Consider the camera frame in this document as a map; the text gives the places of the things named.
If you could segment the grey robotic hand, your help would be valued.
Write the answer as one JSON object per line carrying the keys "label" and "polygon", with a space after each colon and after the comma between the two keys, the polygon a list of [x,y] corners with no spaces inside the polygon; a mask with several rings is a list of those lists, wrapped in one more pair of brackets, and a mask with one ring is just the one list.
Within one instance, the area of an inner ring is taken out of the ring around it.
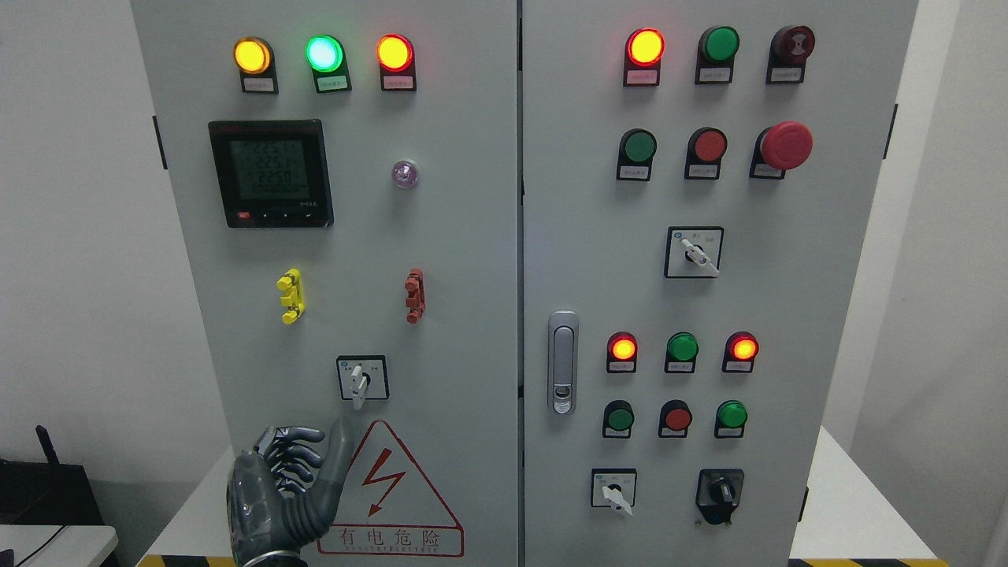
{"label": "grey robotic hand", "polygon": [[266,428],[236,457],[226,500],[238,566],[305,566],[300,551],[330,531],[355,444],[352,420],[339,417],[328,433]]}

